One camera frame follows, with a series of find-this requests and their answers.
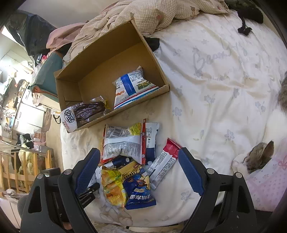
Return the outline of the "dark brown snack pack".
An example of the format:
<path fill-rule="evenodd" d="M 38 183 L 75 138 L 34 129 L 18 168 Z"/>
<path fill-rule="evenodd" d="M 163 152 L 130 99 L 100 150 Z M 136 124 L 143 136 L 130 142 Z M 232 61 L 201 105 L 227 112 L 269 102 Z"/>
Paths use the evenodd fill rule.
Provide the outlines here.
<path fill-rule="evenodd" d="M 109 102 L 102 96 L 87 102 L 80 102 L 67 107 L 60 113 L 60 120 L 67 132 L 74 132 L 80 127 L 104 116 L 110 111 Z"/>

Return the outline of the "blue white snack bag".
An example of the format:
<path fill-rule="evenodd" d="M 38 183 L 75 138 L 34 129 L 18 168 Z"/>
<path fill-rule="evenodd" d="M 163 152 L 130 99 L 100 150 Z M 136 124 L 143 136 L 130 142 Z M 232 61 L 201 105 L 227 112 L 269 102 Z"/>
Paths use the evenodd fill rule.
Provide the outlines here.
<path fill-rule="evenodd" d="M 114 110 L 139 100 L 159 89 L 158 86 L 144 78 L 143 68 L 124 74 L 113 82 L 116 87 Z"/>

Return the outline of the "yellow snack bag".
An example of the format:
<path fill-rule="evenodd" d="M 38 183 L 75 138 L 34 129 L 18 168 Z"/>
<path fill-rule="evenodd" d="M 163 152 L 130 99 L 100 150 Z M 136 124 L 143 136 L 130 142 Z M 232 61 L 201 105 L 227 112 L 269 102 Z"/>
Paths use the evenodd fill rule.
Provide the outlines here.
<path fill-rule="evenodd" d="M 128 200 L 128 193 L 124 187 L 124 182 L 141 172 L 144 172 L 142 166 L 134 162 L 118 169 L 103 166 L 101 170 L 101 182 L 106 200 L 111 205 L 124 208 Z"/>

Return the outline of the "red white snack bar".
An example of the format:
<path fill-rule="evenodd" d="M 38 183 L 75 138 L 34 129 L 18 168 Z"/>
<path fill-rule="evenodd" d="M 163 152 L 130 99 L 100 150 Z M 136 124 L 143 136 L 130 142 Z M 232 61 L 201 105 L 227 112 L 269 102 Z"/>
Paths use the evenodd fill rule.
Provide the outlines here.
<path fill-rule="evenodd" d="M 166 173 L 171 169 L 178 159 L 179 150 L 182 147 L 168 138 L 161 154 L 156 157 L 151 166 L 147 169 L 149 175 L 149 184 L 151 189 L 155 190 Z"/>

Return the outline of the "white red-edged snack bag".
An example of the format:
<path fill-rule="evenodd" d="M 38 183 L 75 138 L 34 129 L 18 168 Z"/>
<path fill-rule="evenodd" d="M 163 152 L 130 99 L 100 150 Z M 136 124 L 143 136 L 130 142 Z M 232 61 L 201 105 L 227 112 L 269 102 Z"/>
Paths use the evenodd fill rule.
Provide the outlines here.
<path fill-rule="evenodd" d="M 101 163 L 110 162 L 121 155 L 130 157 L 141 165 L 146 163 L 146 120 L 123 128 L 105 125 Z"/>

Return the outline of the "blue cartoon snack bag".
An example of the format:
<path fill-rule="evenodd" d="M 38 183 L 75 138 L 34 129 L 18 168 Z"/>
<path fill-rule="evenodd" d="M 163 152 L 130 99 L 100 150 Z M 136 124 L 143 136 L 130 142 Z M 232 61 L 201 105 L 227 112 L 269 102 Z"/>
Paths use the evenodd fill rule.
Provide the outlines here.
<path fill-rule="evenodd" d="M 156 200 L 151 194 L 149 176 L 146 172 L 134 174 L 123 182 L 128 199 L 125 209 L 135 210 L 156 205 Z"/>

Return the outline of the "white blue small packet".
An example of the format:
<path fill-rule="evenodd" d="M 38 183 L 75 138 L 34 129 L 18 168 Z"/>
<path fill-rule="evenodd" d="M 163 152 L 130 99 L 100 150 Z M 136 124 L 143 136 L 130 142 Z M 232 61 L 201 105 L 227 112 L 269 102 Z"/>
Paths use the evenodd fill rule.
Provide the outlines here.
<path fill-rule="evenodd" d="M 145 125 L 146 129 L 146 165 L 151 165 L 156 157 L 156 135 L 160 128 L 159 123 L 147 122 Z"/>

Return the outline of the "wooden chair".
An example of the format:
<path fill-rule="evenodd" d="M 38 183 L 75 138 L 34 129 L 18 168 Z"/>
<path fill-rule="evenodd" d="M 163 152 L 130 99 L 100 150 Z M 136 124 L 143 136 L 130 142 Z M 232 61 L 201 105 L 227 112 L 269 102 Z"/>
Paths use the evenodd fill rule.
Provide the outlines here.
<path fill-rule="evenodd" d="M 1 190 L 28 194 L 40 172 L 53 167 L 53 151 L 35 151 L 1 138 Z"/>

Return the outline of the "pink dotted pillow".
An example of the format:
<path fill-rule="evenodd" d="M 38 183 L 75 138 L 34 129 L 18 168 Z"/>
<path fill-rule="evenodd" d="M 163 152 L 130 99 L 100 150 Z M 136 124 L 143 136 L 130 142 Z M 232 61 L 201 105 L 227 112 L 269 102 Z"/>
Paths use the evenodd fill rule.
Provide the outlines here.
<path fill-rule="evenodd" d="M 286 140 L 262 169 L 249 174 L 246 183 L 256 210 L 275 210 L 286 190 Z"/>

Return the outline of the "tabby cat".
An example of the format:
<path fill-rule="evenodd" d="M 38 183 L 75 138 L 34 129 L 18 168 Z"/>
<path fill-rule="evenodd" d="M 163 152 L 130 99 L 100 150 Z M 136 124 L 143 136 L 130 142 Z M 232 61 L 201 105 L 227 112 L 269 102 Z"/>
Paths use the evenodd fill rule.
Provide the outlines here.
<path fill-rule="evenodd" d="M 276 106 L 268 118 L 263 141 L 255 145 L 251 151 L 235 157 L 232 170 L 247 177 L 252 172 L 262 169 L 273 157 L 284 138 L 286 138 L 286 78 L 281 82 Z"/>

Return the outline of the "brown cardboard box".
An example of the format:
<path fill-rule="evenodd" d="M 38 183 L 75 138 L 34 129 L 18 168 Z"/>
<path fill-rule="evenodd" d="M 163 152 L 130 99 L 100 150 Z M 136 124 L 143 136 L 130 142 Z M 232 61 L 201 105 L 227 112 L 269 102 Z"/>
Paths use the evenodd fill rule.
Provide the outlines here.
<path fill-rule="evenodd" d="M 113 82 L 138 66 L 143 68 L 145 79 L 158 89 L 124 107 L 113 109 L 116 96 Z M 83 125 L 82 129 L 170 90 L 160 64 L 134 20 L 97 39 L 54 75 L 61 110 L 99 96 L 107 100 L 111 111 Z"/>

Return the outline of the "teal cushion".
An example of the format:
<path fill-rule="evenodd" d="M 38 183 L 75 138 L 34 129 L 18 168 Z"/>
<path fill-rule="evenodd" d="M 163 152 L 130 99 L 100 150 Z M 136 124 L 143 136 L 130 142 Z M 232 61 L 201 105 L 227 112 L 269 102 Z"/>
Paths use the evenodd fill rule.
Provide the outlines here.
<path fill-rule="evenodd" d="M 63 67 L 63 56 L 57 51 L 50 54 L 36 75 L 29 89 L 32 93 L 42 94 L 58 102 L 57 86 L 54 73 Z"/>

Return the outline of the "pink cloth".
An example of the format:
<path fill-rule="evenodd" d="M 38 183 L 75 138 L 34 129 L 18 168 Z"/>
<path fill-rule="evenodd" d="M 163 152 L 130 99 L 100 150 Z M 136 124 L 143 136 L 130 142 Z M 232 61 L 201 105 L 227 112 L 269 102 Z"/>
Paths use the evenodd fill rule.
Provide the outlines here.
<path fill-rule="evenodd" d="M 48 37 L 46 48 L 56 51 L 62 46 L 72 43 L 86 23 L 75 23 L 53 30 Z"/>

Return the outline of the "black plastic bag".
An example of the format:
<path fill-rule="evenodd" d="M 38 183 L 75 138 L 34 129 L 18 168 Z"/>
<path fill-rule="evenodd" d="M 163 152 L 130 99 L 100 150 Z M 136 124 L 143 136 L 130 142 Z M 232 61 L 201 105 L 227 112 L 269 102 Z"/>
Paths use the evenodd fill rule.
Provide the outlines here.
<path fill-rule="evenodd" d="M 47 55 L 49 49 L 46 44 L 49 35 L 56 29 L 55 26 L 30 12 L 16 10 L 8 19 L 5 27 L 13 38 L 24 46 L 29 56 Z"/>

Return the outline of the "beige checkered quilt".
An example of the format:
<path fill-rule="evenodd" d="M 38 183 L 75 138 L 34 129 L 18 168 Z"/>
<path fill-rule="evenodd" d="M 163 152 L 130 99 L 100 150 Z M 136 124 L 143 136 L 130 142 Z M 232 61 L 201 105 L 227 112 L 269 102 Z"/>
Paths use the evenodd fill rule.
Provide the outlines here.
<path fill-rule="evenodd" d="M 118 1 L 82 27 L 63 58 L 64 64 L 67 65 L 101 36 L 131 19 L 141 34 L 149 37 L 169 26 L 174 19 L 193 19 L 200 11 L 208 14 L 230 12 L 225 1 Z"/>

